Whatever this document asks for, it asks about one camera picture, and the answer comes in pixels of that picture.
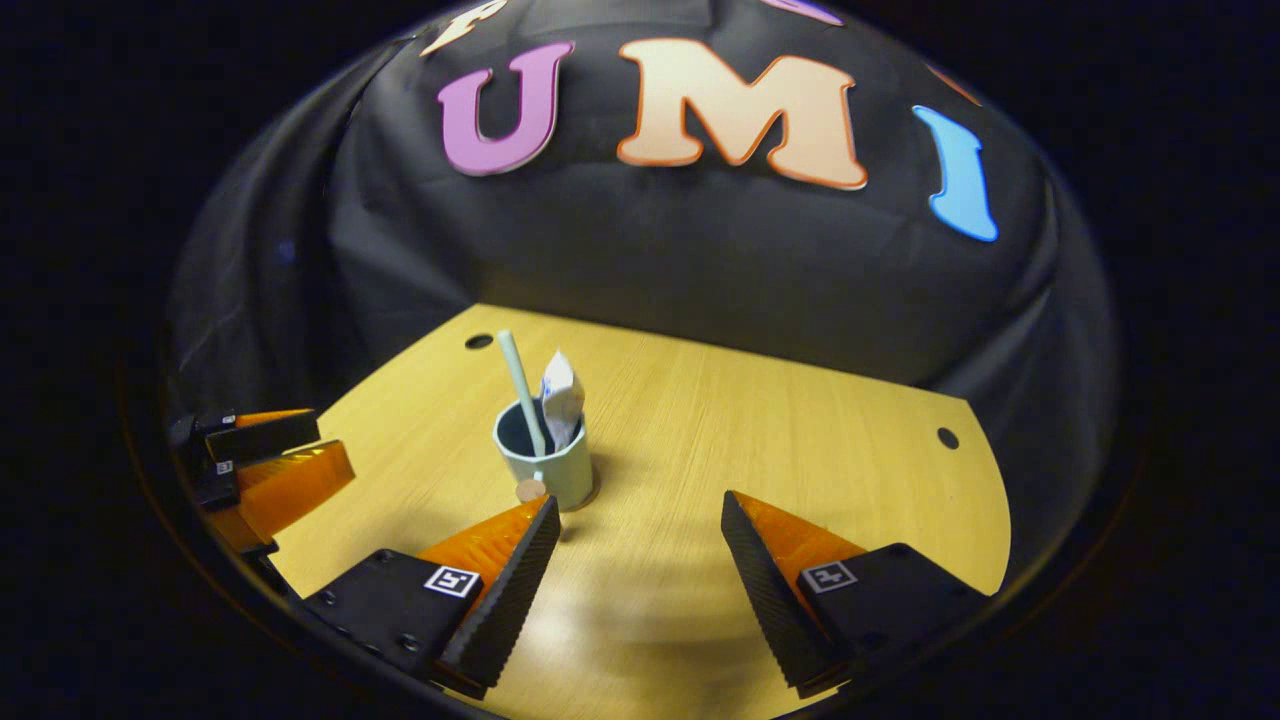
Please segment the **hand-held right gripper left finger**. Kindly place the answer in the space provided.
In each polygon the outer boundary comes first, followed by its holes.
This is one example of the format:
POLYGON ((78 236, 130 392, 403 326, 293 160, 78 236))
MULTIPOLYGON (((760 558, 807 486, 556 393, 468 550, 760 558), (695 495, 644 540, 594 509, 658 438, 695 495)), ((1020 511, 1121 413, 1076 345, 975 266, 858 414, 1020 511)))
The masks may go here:
POLYGON ((500 679, 559 537, 558 502, 544 495, 417 555, 378 550, 303 607, 415 680, 481 700, 500 679))

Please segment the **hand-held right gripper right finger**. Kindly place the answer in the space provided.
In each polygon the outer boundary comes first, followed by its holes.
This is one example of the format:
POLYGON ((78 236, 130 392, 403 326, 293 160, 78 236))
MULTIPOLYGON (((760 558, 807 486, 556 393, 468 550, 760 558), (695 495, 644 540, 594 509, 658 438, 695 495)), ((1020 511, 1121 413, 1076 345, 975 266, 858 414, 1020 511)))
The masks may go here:
POLYGON ((877 685, 945 643, 988 596, 906 543, 864 550, 739 491, 721 532, 788 687, 877 685))

